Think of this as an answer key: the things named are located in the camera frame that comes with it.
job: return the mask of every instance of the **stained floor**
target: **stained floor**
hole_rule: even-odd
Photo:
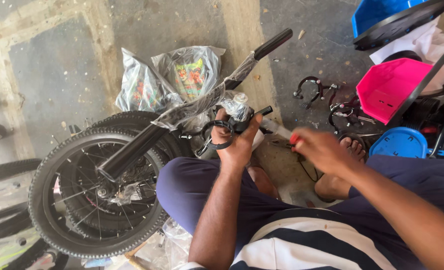
[[[117,113],[122,47],[147,62],[185,46],[225,48],[222,79],[284,28],[294,37],[260,61],[237,90],[249,95],[255,110],[272,105],[272,118],[289,129],[332,131],[327,100],[304,110],[291,94],[307,76],[342,85],[338,101],[354,94],[372,65],[369,52],[351,45],[350,17],[359,2],[0,0],[0,123],[10,130],[0,141],[0,163],[43,158],[70,136],[69,126],[83,129]],[[444,30],[444,14],[439,25]],[[284,201],[323,205],[290,150],[266,141],[256,155]]]

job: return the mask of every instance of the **foot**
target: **foot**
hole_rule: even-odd
[[[246,168],[260,192],[267,194],[274,199],[279,199],[277,188],[272,184],[267,173],[254,156],[250,158],[250,162]]]
[[[364,163],[365,151],[362,150],[359,142],[346,137],[340,141],[340,146],[347,149],[352,158]],[[347,200],[350,187],[351,185],[342,178],[326,174],[315,183],[315,193],[326,199]]]

